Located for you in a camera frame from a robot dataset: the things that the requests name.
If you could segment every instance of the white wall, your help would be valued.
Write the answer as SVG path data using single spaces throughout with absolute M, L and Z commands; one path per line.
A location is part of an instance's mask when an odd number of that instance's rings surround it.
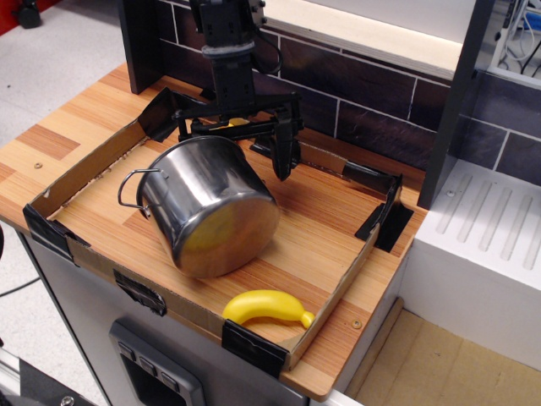
M 460 43 L 475 4 L 475 0 L 307 1 Z

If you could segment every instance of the dark tile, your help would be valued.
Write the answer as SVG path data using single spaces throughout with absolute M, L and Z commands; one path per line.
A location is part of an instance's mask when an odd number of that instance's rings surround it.
M 394 63 L 382 61 L 382 60 L 376 59 L 376 58 L 367 57 L 366 55 L 356 53 L 356 52 L 352 52 L 352 51 L 348 51 L 347 49 L 344 49 L 342 51 L 342 53 L 344 55 L 351 55 L 352 57 L 359 58 L 359 59 L 362 59 L 364 61 L 377 63 L 377 64 L 379 64 L 381 66 L 386 66 L 387 68 L 396 69 L 396 70 L 399 70 L 399 71 L 407 73 L 407 74 L 413 74 L 415 76 L 418 76 L 419 78 L 432 80 L 434 82 L 438 82 L 438 83 L 440 83 L 442 85 L 445 85 L 445 86 L 451 86 L 451 80 L 442 79 L 442 78 L 439 78 L 437 76 L 433 76 L 432 74 L 425 74 L 423 72 L 419 72 L 419 71 L 414 70 L 414 69 L 404 68 L 403 66 L 395 65 Z
M 285 61 L 282 78 L 407 118 L 413 77 L 285 38 L 281 49 Z
M 340 103 L 337 138 L 425 170 L 436 134 L 401 120 Z
M 178 43 L 200 51 L 205 44 L 205 36 L 198 34 L 192 12 L 184 7 L 174 8 Z
M 418 80 L 413 94 L 409 121 L 426 129 L 437 131 L 447 95 L 449 95 L 449 87 L 426 80 Z
M 204 89 L 214 89 L 210 61 L 200 52 L 161 42 L 165 74 Z
M 459 157 L 464 161 L 492 169 L 506 134 L 503 129 L 470 120 Z
M 541 141 L 509 134 L 496 171 L 541 186 Z
M 339 52 L 340 49 L 341 49 L 339 47 L 334 47 L 332 45 L 328 45 L 328 44 L 325 44 L 323 42 L 313 40 L 311 38 L 306 38 L 305 36 L 298 36 L 297 34 L 293 34 L 291 32 L 287 32 L 287 31 L 284 31 L 284 30 L 278 30 L 277 28 L 274 28 L 274 27 L 266 26 L 265 30 L 275 32 L 275 33 L 280 34 L 281 36 L 285 36 L 287 38 L 292 38 L 292 39 L 307 42 L 309 44 L 317 45 L 318 47 L 327 48 L 327 49 L 332 50 L 332 51 Z
M 541 91 L 486 74 L 473 116 L 541 138 Z
M 156 0 L 156 17 L 158 18 L 158 30 L 162 40 L 177 42 L 175 35 L 175 22 L 172 17 L 172 5 Z
M 254 82 L 257 93 L 263 95 L 297 92 L 302 97 L 300 109 L 304 126 L 323 134 L 334 135 L 337 104 L 335 98 L 263 74 L 255 75 Z

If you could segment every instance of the pot handle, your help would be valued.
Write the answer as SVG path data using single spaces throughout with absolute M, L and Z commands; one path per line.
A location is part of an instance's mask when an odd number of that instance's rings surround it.
M 147 211 L 148 210 L 148 206 L 147 207 L 143 207 L 143 206 L 140 206 L 140 205 L 134 205 L 133 203 L 124 203 L 122 201 L 122 191 L 124 189 L 124 185 L 126 184 L 126 182 L 128 182 L 128 180 L 134 176 L 136 173 L 148 173 L 148 172 L 159 172 L 159 173 L 163 173 L 163 171 L 161 169 L 157 169 L 157 168 L 151 168 L 151 169 L 134 169 L 132 172 L 128 173 L 128 175 L 126 176 L 126 178 L 124 178 L 124 180 L 122 181 L 122 183 L 120 184 L 120 187 L 118 188 L 118 204 L 121 205 L 121 206 L 126 206 L 126 207 L 134 207 L 136 209 L 139 209 L 139 210 L 142 210 L 142 211 Z

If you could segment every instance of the screw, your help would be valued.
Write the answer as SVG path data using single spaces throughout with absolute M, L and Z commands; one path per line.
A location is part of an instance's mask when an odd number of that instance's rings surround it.
M 73 399 L 71 396 L 64 396 L 60 402 L 60 406 L 74 406 L 74 404 L 75 399 Z

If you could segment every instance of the control button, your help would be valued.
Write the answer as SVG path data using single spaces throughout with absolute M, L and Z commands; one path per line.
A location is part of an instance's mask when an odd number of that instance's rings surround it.
M 132 351 L 130 348 L 126 347 L 125 344 L 118 343 L 118 347 L 120 348 L 120 354 L 125 356 L 130 361 L 135 361 L 135 354 L 134 351 Z
M 172 379 L 168 374 L 161 373 L 161 379 L 163 380 L 163 383 L 171 389 L 174 392 L 178 392 L 178 384 L 177 382 Z
M 155 366 L 151 364 L 149 361 L 147 361 L 146 359 L 144 359 L 143 357 L 139 357 L 139 359 L 141 361 L 141 368 L 143 368 L 143 370 L 145 370 L 152 376 L 156 377 L 157 373 L 156 373 Z

